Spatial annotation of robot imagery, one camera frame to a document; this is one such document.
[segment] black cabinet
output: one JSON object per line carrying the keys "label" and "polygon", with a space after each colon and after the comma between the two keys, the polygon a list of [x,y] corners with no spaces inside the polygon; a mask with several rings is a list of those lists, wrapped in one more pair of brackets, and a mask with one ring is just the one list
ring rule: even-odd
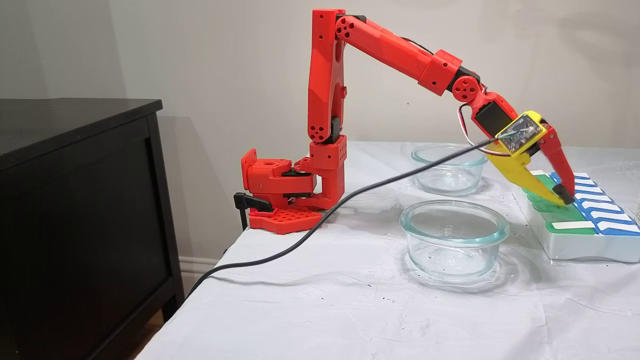
{"label": "black cabinet", "polygon": [[184,301],[159,100],[0,100],[0,359],[114,359]]}

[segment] robotic arm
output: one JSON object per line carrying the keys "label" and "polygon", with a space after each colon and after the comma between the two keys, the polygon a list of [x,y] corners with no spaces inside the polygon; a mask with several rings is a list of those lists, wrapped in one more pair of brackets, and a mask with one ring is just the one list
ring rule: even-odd
{"label": "robotic arm", "polygon": [[[347,95],[343,77],[346,44],[417,80],[420,86],[441,96],[445,91],[470,106],[471,119],[493,138],[516,131],[516,135],[493,143],[489,160],[512,183],[556,204],[573,202],[573,172],[563,154],[555,129],[537,113],[518,113],[499,94],[487,92],[480,77],[462,67],[457,57],[439,50],[435,54],[398,37],[363,15],[346,15],[341,9],[314,10],[312,54],[308,86],[307,134],[311,139],[309,157],[292,165],[290,160],[258,159],[255,149],[242,158],[244,189],[268,202],[271,211],[252,208],[250,226],[277,234],[310,229],[321,218],[316,209],[328,209],[344,194],[346,136],[341,135],[343,104]],[[562,183],[547,189],[526,169],[538,151],[548,158]],[[322,192],[313,193],[316,175]],[[236,200],[236,207],[244,215]]]}

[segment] white wall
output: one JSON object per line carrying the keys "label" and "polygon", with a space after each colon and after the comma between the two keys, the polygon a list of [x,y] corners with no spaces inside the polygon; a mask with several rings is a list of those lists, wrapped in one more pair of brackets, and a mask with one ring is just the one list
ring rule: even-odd
{"label": "white wall", "polygon": [[[640,146],[634,0],[28,0],[28,12],[9,10],[33,24],[17,38],[34,68],[26,82],[40,86],[3,82],[0,94],[162,99],[180,254],[207,266],[239,234],[231,196],[242,190],[240,157],[252,147],[266,158],[307,152],[315,6],[364,14],[455,54],[518,111],[542,113],[565,145]],[[9,66],[23,66],[14,55]],[[345,73],[349,139],[462,141],[450,94],[439,98],[353,48]]]}
{"label": "white wall", "polygon": [[0,98],[7,97],[47,97],[47,83],[25,1],[0,0]]}

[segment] glass bowl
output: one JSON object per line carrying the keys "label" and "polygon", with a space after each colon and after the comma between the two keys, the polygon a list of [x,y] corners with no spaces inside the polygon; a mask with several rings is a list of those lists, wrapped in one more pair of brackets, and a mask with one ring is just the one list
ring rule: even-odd
{"label": "glass bowl", "polygon": [[[464,145],[443,143],[415,149],[411,153],[416,167],[430,164],[444,156],[466,148]],[[415,176],[418,185],[426,192],[459,196],[473,192],[480,183],[482,167],[487,162],[481,151],[471,151]]]}
{"label": "glass bowl", "polygon": [[509,223],[496,211],[458,200],[412,205],[400,215],[411,261],[423,272],[468,280],[489,272]]}

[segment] baseboard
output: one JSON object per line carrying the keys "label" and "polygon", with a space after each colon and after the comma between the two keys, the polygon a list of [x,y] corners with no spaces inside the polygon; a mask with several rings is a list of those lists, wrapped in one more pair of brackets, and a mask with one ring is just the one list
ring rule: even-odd
{"label": "baseboard", "polygon": [[184,293],[188,294],[196,281],[208,270],[216,266],[219,259],[190,258],[180,256],[180,271]]}
{"label": "baseboard", "polygon": [[180,256],[180,271],[193,274],[204,274],[212,267],[216,266],[220,259],[190,258]]}

